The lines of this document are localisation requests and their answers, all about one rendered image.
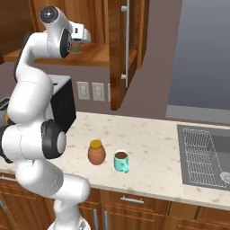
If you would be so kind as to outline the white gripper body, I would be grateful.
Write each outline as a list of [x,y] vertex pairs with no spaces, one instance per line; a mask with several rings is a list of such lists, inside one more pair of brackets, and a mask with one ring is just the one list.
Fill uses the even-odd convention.
[[90,43],[91,42],[91,34],[87,29],[77,29],[72,33],[72,40],[77,43]]

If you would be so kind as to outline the small cinnamon jar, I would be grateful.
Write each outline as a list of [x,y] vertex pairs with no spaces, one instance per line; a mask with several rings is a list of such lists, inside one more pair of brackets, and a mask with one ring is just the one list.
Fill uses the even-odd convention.
[[82,44],[81,43],[73,43],[72,44],[72,49],[71,52],[73,54],[79,54],[82,52],[82,48],[81,48]]

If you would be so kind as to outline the brown honey jar yellow lid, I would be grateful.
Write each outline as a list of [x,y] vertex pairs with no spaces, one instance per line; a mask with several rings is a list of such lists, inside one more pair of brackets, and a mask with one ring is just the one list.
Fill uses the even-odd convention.
[[92,140],[88,149],[89,161],[94,165],[100,165],[104,162],[105,156],[106,153],[101,140]]

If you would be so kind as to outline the teal mug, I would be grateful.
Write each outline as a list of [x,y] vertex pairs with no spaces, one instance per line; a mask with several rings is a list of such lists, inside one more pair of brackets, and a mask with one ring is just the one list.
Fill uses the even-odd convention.
[[129,172],[128,154],[124,150],[118,150],[113,157],[114,168],[118,172]]

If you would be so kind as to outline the wooden base cabinet door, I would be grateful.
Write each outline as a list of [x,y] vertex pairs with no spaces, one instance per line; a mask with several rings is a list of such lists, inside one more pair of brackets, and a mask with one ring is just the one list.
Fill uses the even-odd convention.
[[93,224],[93,209],[97,209],[99,230],[103,230],[101,205],[99,203],[89,202],[89,201],[86,201],[79,205],[79,210],[82,214],[82,217],[88,222],[91,229],[95,230]]
[[163,230],[164,215],[131,208],[103,206],[108,211],[110,230]]
[[230,211],[172,202],[164,230],[230,230]]

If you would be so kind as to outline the black toaster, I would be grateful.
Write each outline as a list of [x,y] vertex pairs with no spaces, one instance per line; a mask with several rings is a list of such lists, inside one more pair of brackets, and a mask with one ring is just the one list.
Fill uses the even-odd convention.
[[46,110],[46,119],[53,119],[65,133],[76,119],[72,79],[69,75],[49,75],[53,96]]

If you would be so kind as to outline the grey small appliance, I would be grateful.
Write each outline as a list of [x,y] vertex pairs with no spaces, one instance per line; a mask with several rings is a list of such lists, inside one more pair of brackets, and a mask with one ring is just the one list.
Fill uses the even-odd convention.
[[10,99],[8,97],[4,97],[0,100],[0,127],[13,124],[7,113],[9,101]]

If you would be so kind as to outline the grey blue window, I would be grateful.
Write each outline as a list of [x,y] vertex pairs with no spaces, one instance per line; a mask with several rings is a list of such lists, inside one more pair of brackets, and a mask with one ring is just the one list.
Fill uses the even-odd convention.
[[230,0],[182,0],[168,103],[230,110]]

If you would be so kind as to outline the wooden drawer front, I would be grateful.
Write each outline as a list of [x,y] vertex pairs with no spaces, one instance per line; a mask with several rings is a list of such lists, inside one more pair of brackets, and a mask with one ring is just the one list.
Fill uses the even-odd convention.
[[[13,174],[5,173],[5,172],[0,172],[0,176],[4,177],[9,177],[9,178],[14,178],[15,176]],[[20,190],[21,186],[17,181],[4,181],[0,180],[0,191],[2,192],[14,192],[16,190]]]
[[[101,203],[103,205],[114,206],[119,208],[131,208],[135,210],[148,211],[154,214],[165,215],[168,202],[162,199],[149,198],[122,192],[100,190]],[[144,204],[129,203],[120,200],[121,197],[132,199],[142,199]]]

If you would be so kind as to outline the grey sink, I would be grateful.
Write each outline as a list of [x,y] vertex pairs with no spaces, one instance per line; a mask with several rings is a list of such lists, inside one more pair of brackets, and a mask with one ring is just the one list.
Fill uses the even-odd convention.
[[[220,177],[226,183],[225,188],[198,185],[190,182],[184,144],[183,144],[182,130],[184,128],[206,130],[210,132],[214,143],[214,147],[217,152],[218,160],[220,162],[220,166],[222,169],[222,173],[220,174]],[[178,142],[179,142],[180,161],[181,161],[182,183],[191,186],[230,191],[230,129],[178,125],[177,132],[178,132]]]

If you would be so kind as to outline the wooden wall cabinet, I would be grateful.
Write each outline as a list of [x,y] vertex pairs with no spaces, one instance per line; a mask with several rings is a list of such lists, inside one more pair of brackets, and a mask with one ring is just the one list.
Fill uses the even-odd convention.
[[108,0],[0,0],[0,58],[14,62],[27,31],[44,31],[40,11],[57,6],[72,22],[81,22],[91,33],[92,42],[81,46],[80,54],[65,59],[37,59],[36,64],[109,66]]

